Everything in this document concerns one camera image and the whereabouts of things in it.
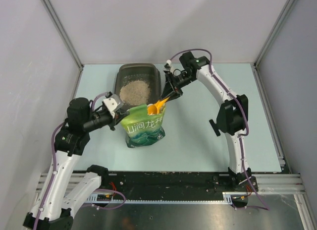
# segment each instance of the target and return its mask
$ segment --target green plastic bag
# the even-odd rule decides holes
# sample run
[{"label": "green plastic bag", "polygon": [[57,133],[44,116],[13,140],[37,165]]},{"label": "green plastic bag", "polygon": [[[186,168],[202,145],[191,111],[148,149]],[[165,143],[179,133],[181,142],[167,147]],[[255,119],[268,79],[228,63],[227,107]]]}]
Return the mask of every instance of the green plastic bag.
[{"label": "green plastic bag", "polygon": [[148,115],[147,105],[129,109],[130,115],[121,121],[127,132],[126,143],[130,148],[150,146],[165,137],[162,128],[165,106],[161,114]]}]

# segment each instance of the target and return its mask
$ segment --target black container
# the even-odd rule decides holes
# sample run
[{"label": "black container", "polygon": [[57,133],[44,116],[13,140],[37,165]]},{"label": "black container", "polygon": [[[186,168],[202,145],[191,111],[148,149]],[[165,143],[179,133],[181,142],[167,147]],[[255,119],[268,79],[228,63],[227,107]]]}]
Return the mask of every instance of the black container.
[{"label": "black container", "polygon": [[[150,87],[150,97],[147,104],[155,104],[161,95],[161,80],[157,68],[150,63],[132,63],[120,67],[114,86],[114,93],[120,95],[123,86],[131,81],[142,80]],[[123,109],[128,110],[136,105],[124,104]]]}]

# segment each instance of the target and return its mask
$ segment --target wire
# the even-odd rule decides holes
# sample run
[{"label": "wire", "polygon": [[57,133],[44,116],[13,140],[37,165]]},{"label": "wire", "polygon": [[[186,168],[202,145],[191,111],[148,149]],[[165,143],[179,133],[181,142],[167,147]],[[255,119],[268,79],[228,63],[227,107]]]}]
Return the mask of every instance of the wire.
[{"label": "wire", "polygon": [[125,201],[127,201],[127,199],[126,199],[126,197],[124,196],[124,194],[122,194],[121,192],[116,191],[116,190],[111,190],[111,189],[96,189],[96,191],[107,191],[107,192],[112,192],[112,193],[115,193],[115,194],[119,194],[119,195],[122,196],[123,202],[122,202],[121,204],[119,204],[118,206],[111,207],[111,208],[100,207],[100,206],[96,206],[96,205],[94,205],[94,204],[86,204],[86,205],[81,206],[81,208],[96,207],[97,210],[99,210],[99,209],[103,209],[103,210],[113,210],[113,209],[118,209],[118,208],[122,207],[122,205],[124,205]]},{"label": "wire", "polygon": [[102,96],[108,96],[108,95],[109,95],[109,92],[104,92],[104,93],[98,94],[98,95],[95,97],[93,103],[91,104],[91,110],[92,110],[92,111],[95,110],[95,104],[96,104],[96,102],[97,102],[97,100],[98,100],[99,98],[101,98]]},{"label": "wire", "polygon": [[46,198],[49,194],[49,191],[52,187],[52,184],[53,184],[53,181],[54,181],[54,178],[55,178],[55,174],[54,172],[56,171],[56,168],[57,168],[57,163],[56,163],[56,152],[55,152],[55,146],[54,146],[54,140],[55,140],[55,135],[57,133],[57,131],[59,130],[59,128],[61,128],[62,126],[64,125],[64,123],[61,123],[59,126],[57,126],[57,128],[55,128],[53,134],[52,134],[52,138],[51,138],[51,148],[52,148],[52,156],[53,156],[53,171],[52,171],[52,175],[51,175],[51,178],[50,178],[50,181],[49,181],[49,184],[46,188],[46,191],[43,195],[43,198],[42,198],[42,201],[40,203],[40,206],[39,206],[39,210],[38,210],[38,213],[36,215],[36,218],[35,218],[35,222],[34,222],[34,226],[33,226],[33,230],[36,230],[36,228],[38,227],[38,222],[39,222],[39,219],[40,219],[40,215],[41,215],[41,211],[40,209],[43,208],[44,204],[45,204],[45,201],[46,201]]},{"label": "wire", "polygon": [[248,196],[247,197],[249,197],[252,194],[252,189],[248,185],[247,185],[247,192],[248,192]]},{"label": "wire", "polygon": [[96,109],[94,110],[94,112],[98,111],[98,110],[101,109],[101,108],[102,108],[102,105],[100,105],[98,108],[96,108]]},{"label": "wire", "polygon": [[110,182],[111,186],[112,186],[112,190],[117,190],[117,188],[115,187],[113,182]]},{"label": "wire", "polygon": [[180,72],[182,72],[180,69],[175,69],[174,71],[173,71],[173,75],[175,75],[175,71],[180,71]]},{"label": "wire", "polygon": [[256,189],[254,188],[254,186],[252,185],[251,181],[250,181],[250,178],[248,176],[248,173],[247,173],[247,170],[246,170],[246,167],[244,165],[244,148],[243,148],[243,142],[242,142],[242,137],[243,136],[248,136],[249,135],[249,125],[248,125],[248,120],[247,120],[247,117],[244,113],[244,110],[240,104],[240,102],[238,101],[238,99],[230,92],[230,90],[225,86],[225,84],[221,81],[221,79],[219,79],[216,74],[212,71],[212,66],[211,66],[211,63],[212,63],[212,54],[210,51],[206,50],[206,49],[200,49],[200,48],[194,48],[194,49],[188,49],[188,50],[183,50],[181,52],[178,52],[176,53],[174,56],[171,57],[170,60],[174,59],[176,56],[178,56],[179,54],[182,54],[182,53],[185,53],[185,52],[190,52],[190,51],[203,51],[203,52],[206,52],[209,54],[210,56],[210,62],[209,62],[209,73],[211,74],[211,76],[217,81],[217,83],[227,92],[227,94],[237,103],[239,109],[240,109],[240,112],[242,114],[242,117],[243,117],[243,121],[244,121],[244,124],[245,124],[245,127],[246,127],[246,133],[241,133],[238,135],[238,138],[239,138],[239,143],[240,143],[240,149],[241,149],[241,161],[242,161],[242,169],[243,169],[243,172],[244,172],[244,175],[245,177],[247,178],[247,181],[248,183],[250,184],[253,192],[256,194],[256,196],[258,197],[258,199],[261,201],[261,203],[265,206],[265,207],[260,207],[260,206],[248,206],[248,208],[259,208],[259,209],[265,209],[265,210],[269,210],[269,207],[268,205],[262,200],[262,198],[260,197],[260,195],[258,194],[258,192],[256,191]]}]

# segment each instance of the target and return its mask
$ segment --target light blue table surface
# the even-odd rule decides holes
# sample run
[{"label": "light blue table surface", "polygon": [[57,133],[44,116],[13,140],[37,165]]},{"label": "light blue table surface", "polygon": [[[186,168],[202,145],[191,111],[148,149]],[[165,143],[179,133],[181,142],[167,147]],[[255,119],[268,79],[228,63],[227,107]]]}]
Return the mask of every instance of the light blue table surface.
[{"label": "light blue table surface", "polygon": [[[93,99],[113,91],[120,64],[85,65],[76,97]],[[163,64],[156,67],[163,71]],[[252,172],[280,172],[274,143],[264,114],[250,64],[214,64],[221,78],[238,94],[249,99],[250,135],[245,138]],[[216,137],[210,119],[216,119],[219,105],[207,88],[195,81],[183,89],[184,95],[168,102],[163,120],[166,137],[149,147],[130,149],[125,131],[108,127],[91,133],[91,140],[75,170],[91,164],[111,171],[226,172],[229,154],[226,139]]]}]

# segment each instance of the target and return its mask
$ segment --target black motor joint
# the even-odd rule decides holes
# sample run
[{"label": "black motor joint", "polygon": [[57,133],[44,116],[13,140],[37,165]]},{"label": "black motor joint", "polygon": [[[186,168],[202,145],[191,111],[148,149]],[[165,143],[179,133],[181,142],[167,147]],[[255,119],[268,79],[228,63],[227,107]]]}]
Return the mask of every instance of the black motor joint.
[{"label": "black motor joint", "polygon": [[55,150],[67,152],[68,156],[82,155],[90,140],[89,133],[83,129],[84,123],[91,118],[90,101],[76,98],[70,101],[67,118],[55,137]]},{"label": "black motor joint", "polygon": [[[106,96],[106,98],[110,98],[111,96],[112,96],[112,93],[109,92],[109,95]],[[83,129],[86,132],[92,132],[98,128],[102,128],[108,125],[110,129],[114,131],[115,130],[114,126],[120,123],[121,120],[124,119],[128,115],[129,115],[129,112],[119,108],[118,110],[114,112],[114,117],[113,117],[112,114],[109,112],[109,110],[103,103],[100,111],[92,112],[90,120],[83,124]]]},{"label": "black motor joint", "polygon": [[183,95],[181,89],[197,80],[197,70],[210,63],[206,57],[195,58],[191,52],[184,53],[179,61],[184,68],[179,75],[174,75],[170,72],[171,67],[168,64],[165,65],[165,86],[161,100],[169,97],[168,101],[171,101]]},{"label": "black motor joint", "polygon": [[[255,176],[252,176],[251,169],[246,169],[248,178],[250,179],[252,186],[258,191],[258,183]],[[209,181],[209,185],[212,185],[215,192],[224,191],[236,191],[245,192],[247,185],[252,189],[250,183],[244,172],[234,173],[230,168],[228,168],[228,174],[220,175],[216,174],[212,177],[212,181]]]}]

